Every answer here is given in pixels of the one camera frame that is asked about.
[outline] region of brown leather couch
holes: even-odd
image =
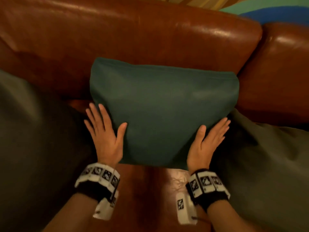
[[[151,0],[0,0],[0,8],[0,68],[81,112],[91,101],[91,65],[96,57],[105,57],[233,71],[240,81],[237,109],[249,119],[290,127],[309,123],[307,27],[260,26],[232,14]],[[186,176],[185,171],[129,165],[121,165],[119,172],[128,179],[121,188],[146,182],[139,193],[128,190],[119,201],[124,211],[136,213],[144,212],[154,198],[165,209],[174,207],[175,190],[183,187]],[[159,224],[154,220],[158,213],[165,215]],[[170,230],[178,222],[165,222],[175,219],[175,213],[150,211],[145,215],[152,217],[149,221],[123,220],[134,231],[151,226]],[[116,220],[122,218],[120,211],[115,214]]]

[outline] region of wrist strap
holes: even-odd
[[[212,203],[230,199],[230,193],[220,178],[208,169],[194,172],[186,188],[194,205],[199,204],[205,212]]]
[[[77,192],[100,202],[106,198],[112,202],[120,181],[120,174],[110,166],[89,164],[75,183]]]

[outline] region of left hand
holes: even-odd
[[[89,104],[89,108],[86,109],[86,113],[92,123],[84,120],[87,129],[89,130],[95,149],[98,156],[98,163],[106,164],[112,168],[116,168],[116,165],[122,159],[123,155],[123,137],[126,132],[127,123],[122,123],[115,136],[112,128],[111,119],[102,104],[99,104],[99,109],[102,114],[103,120],[98,113],[93,103]]]

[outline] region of couch backrest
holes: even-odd
[[[0,0],[0,36],[40,86],[87,99],[96,57],[238,73],[261,26],[236,15],[141,0]]]
[[[238,78],[237,109],[252,121],[309,124],[309,28],[265,24],[263,38]]]

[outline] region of blue fabric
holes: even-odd
[[[304,6],[278,6],[242,13],[247,17],[265,24],[269,22],[286,22],[309,26],[309,8]]]
[[[128,123],[124,164],[187,169],[195,132],[234,108],[239,82],[233,72],[132,65],[97,58],[90,92],[109,111],[114,129]]]

